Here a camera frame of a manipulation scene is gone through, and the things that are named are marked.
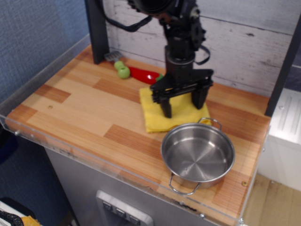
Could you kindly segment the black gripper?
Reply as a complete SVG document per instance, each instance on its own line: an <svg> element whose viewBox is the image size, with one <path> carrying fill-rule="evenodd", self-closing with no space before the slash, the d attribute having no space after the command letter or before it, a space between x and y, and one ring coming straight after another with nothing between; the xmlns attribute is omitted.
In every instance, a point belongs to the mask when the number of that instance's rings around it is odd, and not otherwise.
<svg viewBox="0 0 301 226"><path fill-rule="evenodd" d="M192 102L197 109L205 103L209 88L213 85L212 69L194 69L195 52L188 58L172 56L172 48L165 46L166 74L150 86L152 100L160 104L165 117L172 118L170 98L191 93Z"/></svg>

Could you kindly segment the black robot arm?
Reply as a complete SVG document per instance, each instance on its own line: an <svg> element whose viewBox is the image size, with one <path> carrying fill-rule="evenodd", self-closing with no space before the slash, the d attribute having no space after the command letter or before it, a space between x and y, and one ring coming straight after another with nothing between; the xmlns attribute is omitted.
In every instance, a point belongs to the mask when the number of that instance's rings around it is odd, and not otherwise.
<svg viewBox="0 0 301 226"><path fill-rule="evenodd" d="M191 93L197 109L205 103L212 86L212 69L195 69L196 52L210 51L202 45L205 30L200 22L200 10L194 0L130 0L138 12L158 19L167 40L165 46L166 74L151 85L153 102L160 104L163 114L172 117L170 99Z"/></svg>

